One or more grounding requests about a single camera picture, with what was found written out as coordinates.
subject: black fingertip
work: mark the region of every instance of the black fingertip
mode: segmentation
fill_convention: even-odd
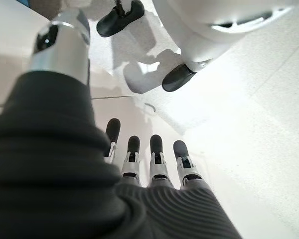
[[[176,159],[178,159],[179,157],[183,158],[183,157],[189,156],[187,146],[181,140],[178,140],[174,143],[174,153],[175,153]]]
[[[137,136],[130,137],[128,143],[128,152],[131,152],[131,154],[140,152],[140,139]]]
[[[157,134],[150,138],[150,153],[163,153],[163,141]]]
[[[120,134],[120,129],[121,122],[118,119],[114,118],[108,122],[108,125],[106,127],[106,134],[110,138],[111,142],[117,143]]]

